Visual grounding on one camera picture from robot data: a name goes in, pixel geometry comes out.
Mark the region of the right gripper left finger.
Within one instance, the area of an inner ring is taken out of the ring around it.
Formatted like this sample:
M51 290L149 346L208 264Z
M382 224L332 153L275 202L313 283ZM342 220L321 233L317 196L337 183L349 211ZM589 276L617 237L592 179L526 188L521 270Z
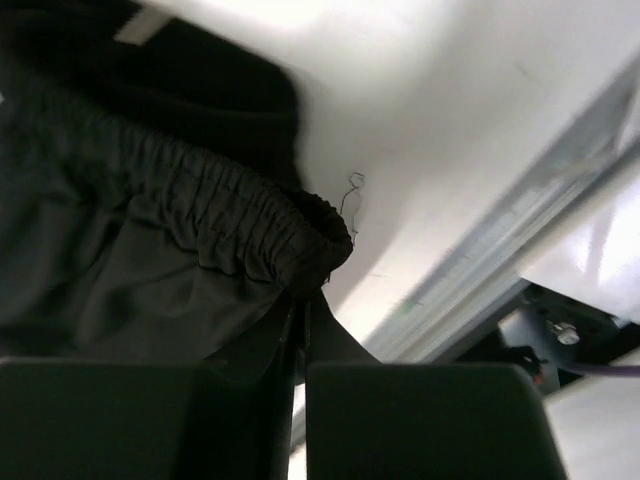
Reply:
M295 303L279 299L269 312L277 345L269 364L265 386L264 420L259 439L259 478L286 479L296 386L296 369L302 327Z

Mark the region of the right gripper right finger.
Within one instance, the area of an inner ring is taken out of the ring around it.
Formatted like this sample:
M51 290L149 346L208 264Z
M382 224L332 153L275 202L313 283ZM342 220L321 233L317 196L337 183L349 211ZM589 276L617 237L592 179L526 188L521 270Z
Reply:
M347 385L384 369L335 318L324 294L315 292L304 309L304 383Z

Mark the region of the black trousers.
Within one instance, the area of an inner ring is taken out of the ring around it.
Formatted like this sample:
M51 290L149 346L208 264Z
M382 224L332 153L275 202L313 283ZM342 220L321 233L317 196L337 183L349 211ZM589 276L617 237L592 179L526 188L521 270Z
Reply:
M353 250L277 65L131 1L1 5L1 351L204 359Z

